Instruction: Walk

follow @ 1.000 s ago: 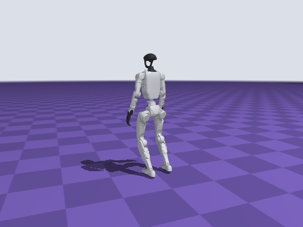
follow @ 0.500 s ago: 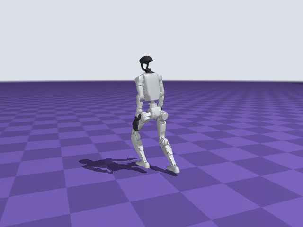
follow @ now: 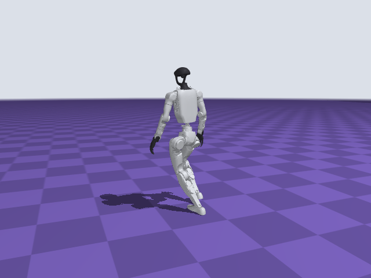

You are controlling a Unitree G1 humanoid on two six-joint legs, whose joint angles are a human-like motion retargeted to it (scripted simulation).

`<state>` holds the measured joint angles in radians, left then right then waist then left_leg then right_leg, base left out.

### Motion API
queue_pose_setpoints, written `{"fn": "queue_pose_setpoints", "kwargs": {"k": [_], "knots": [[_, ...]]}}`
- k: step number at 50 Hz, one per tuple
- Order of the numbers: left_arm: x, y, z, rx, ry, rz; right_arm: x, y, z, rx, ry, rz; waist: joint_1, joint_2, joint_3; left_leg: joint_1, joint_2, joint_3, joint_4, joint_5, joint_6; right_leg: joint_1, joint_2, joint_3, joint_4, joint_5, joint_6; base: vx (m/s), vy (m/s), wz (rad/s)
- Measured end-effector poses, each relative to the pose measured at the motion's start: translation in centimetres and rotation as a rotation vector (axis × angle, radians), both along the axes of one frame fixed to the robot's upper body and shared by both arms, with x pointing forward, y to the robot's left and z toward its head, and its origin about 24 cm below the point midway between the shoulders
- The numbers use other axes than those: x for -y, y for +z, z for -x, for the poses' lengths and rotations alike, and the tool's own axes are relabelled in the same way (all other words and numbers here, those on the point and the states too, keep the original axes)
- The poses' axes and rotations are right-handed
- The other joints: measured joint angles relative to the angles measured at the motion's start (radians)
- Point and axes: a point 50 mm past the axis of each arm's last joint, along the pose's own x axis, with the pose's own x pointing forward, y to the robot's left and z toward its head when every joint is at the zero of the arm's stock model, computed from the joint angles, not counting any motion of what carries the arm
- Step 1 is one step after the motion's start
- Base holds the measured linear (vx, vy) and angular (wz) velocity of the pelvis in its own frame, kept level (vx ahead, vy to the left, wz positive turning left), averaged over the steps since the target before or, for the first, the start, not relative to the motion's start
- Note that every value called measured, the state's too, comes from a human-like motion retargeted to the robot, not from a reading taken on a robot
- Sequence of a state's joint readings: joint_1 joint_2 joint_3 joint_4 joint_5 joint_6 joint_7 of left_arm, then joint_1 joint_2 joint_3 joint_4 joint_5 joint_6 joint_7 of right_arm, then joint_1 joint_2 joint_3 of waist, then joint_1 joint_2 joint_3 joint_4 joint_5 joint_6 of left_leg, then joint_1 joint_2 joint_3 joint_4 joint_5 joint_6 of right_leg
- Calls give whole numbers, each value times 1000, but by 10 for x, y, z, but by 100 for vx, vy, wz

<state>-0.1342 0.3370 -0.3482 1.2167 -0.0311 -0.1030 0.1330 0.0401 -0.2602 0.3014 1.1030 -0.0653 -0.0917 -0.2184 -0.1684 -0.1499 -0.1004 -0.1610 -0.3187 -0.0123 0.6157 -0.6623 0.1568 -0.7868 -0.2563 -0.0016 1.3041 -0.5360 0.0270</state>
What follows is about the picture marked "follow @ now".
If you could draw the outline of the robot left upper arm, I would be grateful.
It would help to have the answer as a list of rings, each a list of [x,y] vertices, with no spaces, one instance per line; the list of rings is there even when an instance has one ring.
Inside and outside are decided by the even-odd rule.
[[[168,122],[170,120],[169,114],[172,109],[173,102],[176,100],[176,98],[177,98],[177,92],[169,92],[166,94],[165,104],[163,108],[163,118],[162,118],[163,122]]]

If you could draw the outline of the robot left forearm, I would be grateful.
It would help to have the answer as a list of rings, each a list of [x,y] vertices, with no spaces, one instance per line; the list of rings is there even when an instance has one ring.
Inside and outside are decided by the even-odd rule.
[[[156,138],[157,136],[159,136],[160,139],[161,139],[161,135],[163,134],[164,128],[166,127],[166,123],[162,121],[162,118],[163,118],[163,114],[160,117],[160,120],[159,120],[159,123],[158,123],[158,127],[157,127],[157,130],[156,130],[156,133],[154,134],[154,138]]]

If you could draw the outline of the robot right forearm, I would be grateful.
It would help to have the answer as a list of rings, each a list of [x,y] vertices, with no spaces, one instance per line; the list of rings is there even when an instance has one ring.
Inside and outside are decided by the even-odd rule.
[[[202,131],[205,128],[205,122],[206,122],[206,116],[204,116],[203,118],[199,118],[199,126],[198,126],[197,133],[202,134]]]

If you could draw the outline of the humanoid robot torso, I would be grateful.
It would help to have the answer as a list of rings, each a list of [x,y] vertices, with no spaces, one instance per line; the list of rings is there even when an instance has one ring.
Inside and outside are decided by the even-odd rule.
[[[190,90],[181,90],[178,89],[178,87],[174,92],[177,92],[177,98],[173,102],[174,115],[178,123],[185,123],[185,125],[181,125],[182,132],[179,132],[179,136],[184,137],[185,146],[194,145],[196,142],[196,134],[192,131],[192,127],[190,127],[189,123],[195,122],[197,118],[197,92],[192,88]]]

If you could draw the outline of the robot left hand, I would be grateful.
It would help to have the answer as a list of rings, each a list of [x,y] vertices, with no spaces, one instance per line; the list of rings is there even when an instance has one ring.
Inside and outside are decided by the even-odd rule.
[[[153,147],[155,146],[155,143],[159,141],[160,137],[157,136],[156,138],[153,137],[152,139],[153,139],[153,140],[152,140],[151,145],[150,145],[150,152],[151,152],[152,154],[154,154],[154,152],[153,152]]]

